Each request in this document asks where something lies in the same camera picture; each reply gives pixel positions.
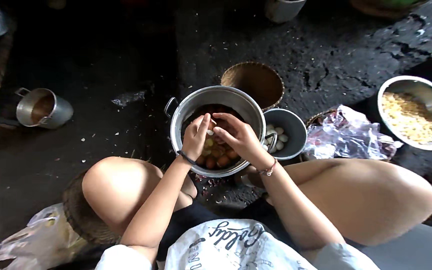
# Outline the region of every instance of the wrist bracelet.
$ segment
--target wrist bracelet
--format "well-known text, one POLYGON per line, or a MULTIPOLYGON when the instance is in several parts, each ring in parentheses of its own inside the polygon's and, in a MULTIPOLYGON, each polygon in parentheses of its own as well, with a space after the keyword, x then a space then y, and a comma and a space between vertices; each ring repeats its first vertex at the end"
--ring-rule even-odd
POLYGON ((179 154, 179 155, 181 155, 181 156, 183 156, 183 158, 184 158, 185 160, 187 160, 189 163, 191 163, 192 165, 196 165, 196 162, 195 162, 194 160, 192 160, 191 158, 189 158, 189 157, 186 155, 186 153, 184 153, 182 150, 178 150, 176 153, 179 154))
POLYGON ((277 162, 278 162, 278 160, 276 158, 274 158, 274 163, 273 163, 273 166, 271 166, 271 168, 260 170, 260 171, 258 171, 258 173, 260 175, 271 176, 273 174, 273 169, 276 167, 277 162))

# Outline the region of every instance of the fingers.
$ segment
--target fingers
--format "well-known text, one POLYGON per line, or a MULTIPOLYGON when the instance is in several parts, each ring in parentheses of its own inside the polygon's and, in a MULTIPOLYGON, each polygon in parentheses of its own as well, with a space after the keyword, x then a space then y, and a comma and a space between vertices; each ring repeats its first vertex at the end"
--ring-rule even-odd
POLYGON ((198 128, 198 134, 197 136, 199 136, 200 138, 205 138, 206 137, 206 132, 208 131, 208 127, 209 127, 209 122, 211 119, 211 114, 205 114, 204 117, 201 120, 201 124, 199 125, 198 128))
POLYGON ((244 123, 236 118, 236 116, 229 114, 229 113, 213 113, 214 118, 219 118, 226 120, 231 126, 233 126, 236 129, 243 128, 244 123))
POLYGON ((231 147, 238 142, 238 140, 235 137, 233 137, 229 132, 220 128, 219 126, 214 127, 213 132, 221 139, 223 139, 223 141, 225 141, 231 147))
POLYGON ((191 133, 191 136, 196 136, 198 133, 198 128, 201 125, 201 122, 203 121, 204 115, 199 116, 198 118, 194 119, 189 126, 186 128, 187 131, 191 133))

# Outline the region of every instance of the hand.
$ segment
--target hand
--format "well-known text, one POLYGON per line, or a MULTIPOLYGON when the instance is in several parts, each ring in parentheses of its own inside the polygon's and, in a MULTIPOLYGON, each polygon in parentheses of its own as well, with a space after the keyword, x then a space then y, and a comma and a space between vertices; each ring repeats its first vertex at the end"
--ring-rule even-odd
POLYGON ((201 156, 209 126, 210 114, 201 115, 189 124, 184 131, 182 151, 195 161, 201 156))
POLYGON ((253 128, 229 113, 213 113, 214 118, 226 120, 235 129, 236 135, 214 127, 213 132, 231 146, 239 156, 251 163, 257 170, 266 170, 273 166, 274 158, 263 149, 253 128))

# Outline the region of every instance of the woven basket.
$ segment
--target woven basket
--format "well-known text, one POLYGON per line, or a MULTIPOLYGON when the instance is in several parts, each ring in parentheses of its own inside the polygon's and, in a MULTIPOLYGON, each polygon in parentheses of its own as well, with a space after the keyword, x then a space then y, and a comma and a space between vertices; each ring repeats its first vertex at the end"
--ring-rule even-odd
MULTIPOLYGON (((334 113, 337 112, 338 109, 336 108, 330 108, 328 110, 325 110, 323 112, 320 112, 314 116, 312 116, 311 118, 309 118, 309 120, 306 121, 306 129, 309 130, 309 126, 315 124, 316 120, 318 120, 318 118, 320 116, 323 116, 325 114, 329 114, 329 113, 334 113)), ((301 152, 301 154, 299 154, 299 160, 303 163, 303 162, 307 162, 309 160, 309 158, 306 156, 306 154, 304 152, 301 152)), ((382 159, 381 161, 383 162, 389 162, 391 159, 382 159)))
POLYGON ((73 230, 89 243, 106 245, 116 244, 120 236, 112 232, 99 218, 83 195, 84 171, 71 180, 63 192, 63 209, 73 230))
POLYGON ((221 85, 239 89, 252 97, 263 112, 276 107, 283 99, 284 83, 267 65, 244 62, 228 68, 221 85))
POLYGON ((384 5, 381 0, 349 0, 351 5, 360 12, 386 19, 401 19, 410 14, 412 9, 415 9, 429 0, 422 0, 415 4, 401 6, 401 7, 388 7, 384 5))

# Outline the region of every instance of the clear plastic bag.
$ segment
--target clear plastic bag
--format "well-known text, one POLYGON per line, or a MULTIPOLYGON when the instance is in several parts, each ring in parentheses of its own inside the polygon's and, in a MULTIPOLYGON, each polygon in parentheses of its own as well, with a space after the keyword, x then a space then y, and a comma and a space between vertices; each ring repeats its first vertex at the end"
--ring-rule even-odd
POLYGON ((389 160, 403 144, 379 132, 363 113, 340 105, 308 128, 303 152, 309 159, 389 160))
POLYGON ((0 261, 15 259, 5 270, 45 270, 68 263, 87 245, 66 221, 63 204, 44 208, 26 228, 0 243, 0 261))
POLYGON ((119 107, 126 107, 129 103, 133 101, 144 101, 145 100, 146 91, 139 92, 128 92, 118 95, 111 102, 116 104, 119 107))

